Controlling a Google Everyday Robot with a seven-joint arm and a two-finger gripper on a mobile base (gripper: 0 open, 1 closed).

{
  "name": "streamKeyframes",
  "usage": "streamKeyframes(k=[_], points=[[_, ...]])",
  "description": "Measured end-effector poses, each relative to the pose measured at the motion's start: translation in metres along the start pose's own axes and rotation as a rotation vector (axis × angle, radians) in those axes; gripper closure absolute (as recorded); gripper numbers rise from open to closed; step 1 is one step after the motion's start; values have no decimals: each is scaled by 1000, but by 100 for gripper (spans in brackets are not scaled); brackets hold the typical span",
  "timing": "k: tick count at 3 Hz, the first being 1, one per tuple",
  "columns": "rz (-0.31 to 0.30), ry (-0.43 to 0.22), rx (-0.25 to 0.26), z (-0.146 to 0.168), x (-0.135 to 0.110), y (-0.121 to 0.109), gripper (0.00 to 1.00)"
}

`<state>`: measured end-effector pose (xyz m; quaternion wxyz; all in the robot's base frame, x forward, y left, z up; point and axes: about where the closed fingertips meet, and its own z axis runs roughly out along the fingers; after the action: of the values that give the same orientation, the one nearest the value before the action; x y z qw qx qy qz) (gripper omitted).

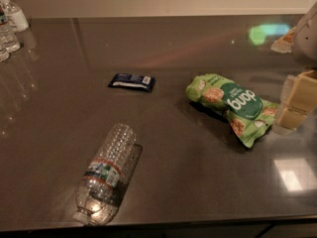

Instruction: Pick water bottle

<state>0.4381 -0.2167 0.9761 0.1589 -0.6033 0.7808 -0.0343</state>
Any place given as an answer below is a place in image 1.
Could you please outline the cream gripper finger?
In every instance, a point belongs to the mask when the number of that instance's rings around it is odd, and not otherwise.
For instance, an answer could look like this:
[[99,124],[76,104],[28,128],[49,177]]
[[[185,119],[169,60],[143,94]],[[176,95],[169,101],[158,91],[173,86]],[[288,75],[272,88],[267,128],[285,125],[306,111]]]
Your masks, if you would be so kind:
[[272,131],[278,135],[289,135],[295,132],[306,118],[306,114],[280,104],[274,116]]
[[281,102],[289,109],[309,114],[317,107],[317,71],[289,75],[283,85]]

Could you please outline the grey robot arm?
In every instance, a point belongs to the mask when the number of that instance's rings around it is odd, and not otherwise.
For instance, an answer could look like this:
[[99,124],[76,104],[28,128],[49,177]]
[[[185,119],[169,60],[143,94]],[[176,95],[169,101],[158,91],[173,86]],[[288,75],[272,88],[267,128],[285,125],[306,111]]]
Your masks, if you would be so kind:
[[305,68],[298,75],[289,75],[280,93],[272,130],[288,135],[317,107],[317,2],[271,49],[281,54],[291,53]]

